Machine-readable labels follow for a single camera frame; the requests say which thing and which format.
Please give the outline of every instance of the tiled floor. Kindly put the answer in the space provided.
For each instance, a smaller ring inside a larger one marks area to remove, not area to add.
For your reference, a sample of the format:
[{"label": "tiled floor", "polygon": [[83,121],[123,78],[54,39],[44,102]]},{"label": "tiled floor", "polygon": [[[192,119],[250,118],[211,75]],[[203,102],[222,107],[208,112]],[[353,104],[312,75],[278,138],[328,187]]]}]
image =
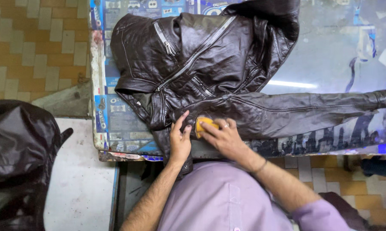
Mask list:
[{"label": "tiled floor", "polygon": [[87,0],[0,0],[0,99],[30,102],[88,81]]},{"label": "tiled floor", "polygon": [[270,159],[298,177],[315,192],[336,192],[370,224],[386,225],[386,177],[365,177],[342,168],[342,156],[282,157]]}]

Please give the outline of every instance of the table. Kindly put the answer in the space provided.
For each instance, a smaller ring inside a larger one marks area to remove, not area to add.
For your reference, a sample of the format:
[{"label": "table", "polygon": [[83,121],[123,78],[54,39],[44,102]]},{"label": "table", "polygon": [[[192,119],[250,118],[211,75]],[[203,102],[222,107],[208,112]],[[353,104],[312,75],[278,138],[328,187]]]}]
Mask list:
[{"label": "table", "polygon": [[[241,0],[90,0],[94,145],[101,161],[163,160],[153,136],[114,92],[119,79],[109,47],[126,13],[160,18],[180,12],[219,14]],[[386,89],[386,0],[302,0],[297,44],[266,94],[370,92]],[[386,155],[386,109],[332,128],[271,140],[245,141],[265,157]],[[193,158],[220,158],[192,141]]]}]

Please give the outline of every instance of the hand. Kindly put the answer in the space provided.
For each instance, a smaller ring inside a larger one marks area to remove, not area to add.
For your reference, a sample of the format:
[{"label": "hand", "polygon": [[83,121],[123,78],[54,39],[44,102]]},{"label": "hand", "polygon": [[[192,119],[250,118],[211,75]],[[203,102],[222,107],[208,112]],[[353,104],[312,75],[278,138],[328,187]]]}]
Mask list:
[{"label": "hand", "polygon": [[192,147],[190,143],[190,132],[192,130],[192,126],[187,125],[184,128],[183,134],[180,132],[181,125],[188,114],[189,111],[186,111],[180,116],[176,123],[172,123],[172,130],[170,131],[169,163],[171,162],[176,165],[180,165],[180,167],[183,166]]},{"label": "hand", "polygon": [[233,119],[215,119],[214,123],[218,124],[221,130],[208,123],[200,122],[206,130],[206,132],[200,132],[200,135],[222,155],[246,167],[245,159],[254,152],[241,140],[236,122]]}]

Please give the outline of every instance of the forearm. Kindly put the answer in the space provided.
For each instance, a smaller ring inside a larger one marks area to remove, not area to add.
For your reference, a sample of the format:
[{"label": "forearm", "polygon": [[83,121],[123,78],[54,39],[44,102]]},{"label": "forearm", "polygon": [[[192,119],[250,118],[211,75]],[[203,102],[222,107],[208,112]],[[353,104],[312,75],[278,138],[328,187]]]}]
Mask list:
[{"label": "forearm", "polygon": [[318,194],[293,175],[271,162],[264,165],[266,160],[263,157],[250,149],[248,152],[250,153],[245,155],[247,158],[241,160],[240,164],[252,172],[255,178],[269,189],[289,212],[321,199]]},{"label": "forearm", "polygon": [[156,230],[182,164],[169,162],[124,221],[121,231]]}]

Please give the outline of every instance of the lavender shirt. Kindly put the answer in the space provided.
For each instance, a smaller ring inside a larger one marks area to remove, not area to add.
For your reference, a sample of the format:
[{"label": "lavender shirt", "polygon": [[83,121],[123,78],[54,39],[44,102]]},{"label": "lavender shirt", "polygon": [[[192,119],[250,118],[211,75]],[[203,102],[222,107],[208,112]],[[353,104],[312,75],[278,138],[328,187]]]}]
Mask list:
[{"label": "lavender shirt", "polygon": [[[297,209],[303,231],[349,231],[328,202]],[[194,165],[173,187],[157,230],[292,231],[293,226],[269,194],[247,172],[227,162]]]}]

